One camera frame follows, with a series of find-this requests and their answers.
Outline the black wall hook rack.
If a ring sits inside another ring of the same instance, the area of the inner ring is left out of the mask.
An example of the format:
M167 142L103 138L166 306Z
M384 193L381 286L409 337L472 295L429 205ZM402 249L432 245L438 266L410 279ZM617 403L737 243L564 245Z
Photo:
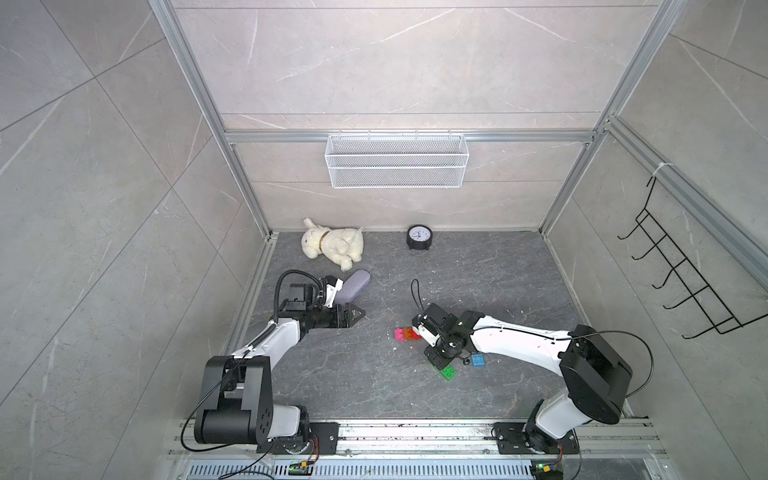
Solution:
M652 283L651 288L663 290L671 281L683 288L682 297L674 303L663 304L665 311L671 312L692 303L704 317L705 324L691 334L682 334L685 340L693 340L710 332L717 335L744 329L746 326L767 319L763 313L748 320L740 319L731 309L722 296L716 291L712 283L696 266L690 257L683 251L678 242L670 235L668 230L656 218L650 210L650 203L657 183L655 176L651 176L645 187L646 197L642 208L634 217L632 228L625 234L618 235L620 241L629 241L633 237L642 238L647 248L642 253L631 254L633 261L639 262L649 255L659 257L666 266L666 275L662 280Z

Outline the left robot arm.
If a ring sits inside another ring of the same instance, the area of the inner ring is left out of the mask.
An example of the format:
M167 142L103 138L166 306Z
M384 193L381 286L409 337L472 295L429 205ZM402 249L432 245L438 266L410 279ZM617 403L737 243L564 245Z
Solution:
M345 329L366 315L353 303L326 307L280 304L277 317L250 343L205 365L201 398L190 415L194 439L210 450L229 445L264 446L271 440L303 446L312 440L302 406L274 402L272 370L313 329Z

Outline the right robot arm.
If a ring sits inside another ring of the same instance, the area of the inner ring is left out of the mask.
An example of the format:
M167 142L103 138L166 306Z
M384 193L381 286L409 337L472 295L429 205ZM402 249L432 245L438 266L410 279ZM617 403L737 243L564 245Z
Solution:
M455 316L436 304L412 319L428 346L430 363L443 370L463 352L496 354L560 376L565 387L539 401L522 428L523 443L551 453L575 428L591 421L615 425L633 376L632 368L597 330L542 330L466 311Z

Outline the purple glasses case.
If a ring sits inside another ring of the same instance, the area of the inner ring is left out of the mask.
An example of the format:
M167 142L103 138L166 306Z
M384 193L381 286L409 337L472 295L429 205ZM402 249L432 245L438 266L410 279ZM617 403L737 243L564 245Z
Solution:
M335 305L353 303L370 283L371 274L367 270L357 270L337 290L334 298Z

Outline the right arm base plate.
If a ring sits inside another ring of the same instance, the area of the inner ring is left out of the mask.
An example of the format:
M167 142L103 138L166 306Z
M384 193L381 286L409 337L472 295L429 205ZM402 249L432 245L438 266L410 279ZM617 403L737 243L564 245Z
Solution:
M529 432L523 421L496 422L491 428L491 437L500 454L572 455L580 452L574 431L555 440L536 429Z

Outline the green long lego brick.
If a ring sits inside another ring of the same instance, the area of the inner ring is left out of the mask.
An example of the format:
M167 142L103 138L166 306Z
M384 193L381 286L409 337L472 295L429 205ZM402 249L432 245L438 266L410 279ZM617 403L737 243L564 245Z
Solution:
M446 380L451 380L451 379L452 379L452 378L453 378L453 377L456 375L456 371L455 371L455 369L454 369L453 367L451 367L451 366L446 366L446 367L444 367L444 368L443 368L443 369L440 371L440 374L441 374L441 375L442 375L442 376L443 376L443 377L444 377Z

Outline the cream plush dog toy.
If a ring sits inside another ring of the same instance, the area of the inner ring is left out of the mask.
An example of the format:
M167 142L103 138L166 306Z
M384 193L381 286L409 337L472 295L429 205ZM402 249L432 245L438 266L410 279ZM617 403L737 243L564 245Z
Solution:
M362 261L364 239L362 228L331 229L304 218L306 229L301 239L301 249L310 259L320 255L335 263L342 272L350 271Z

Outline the black round clock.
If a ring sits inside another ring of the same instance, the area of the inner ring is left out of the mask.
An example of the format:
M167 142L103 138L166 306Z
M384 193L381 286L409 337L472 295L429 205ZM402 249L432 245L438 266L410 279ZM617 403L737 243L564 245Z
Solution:
M413 225L407 230L406 245L410 250L429 250L432 241L433 232L425 225Z

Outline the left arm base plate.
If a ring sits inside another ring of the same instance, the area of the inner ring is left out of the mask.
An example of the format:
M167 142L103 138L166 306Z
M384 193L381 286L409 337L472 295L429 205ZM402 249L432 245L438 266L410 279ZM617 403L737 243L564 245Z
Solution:
M265 452L272 446L273 454L308 455L313 448L313 455L334 455L340 438L339 429L338 422L301 424L296 435L277 437L271 442L259 445L257 452Z

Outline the aluminium mounting rail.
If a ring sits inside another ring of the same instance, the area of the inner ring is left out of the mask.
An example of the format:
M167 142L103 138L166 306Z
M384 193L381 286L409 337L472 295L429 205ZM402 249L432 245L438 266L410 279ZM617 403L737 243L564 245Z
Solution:
M167 444L161 479L675 479L650 420L589 423L548 453L501 419L322 420L317 447Z

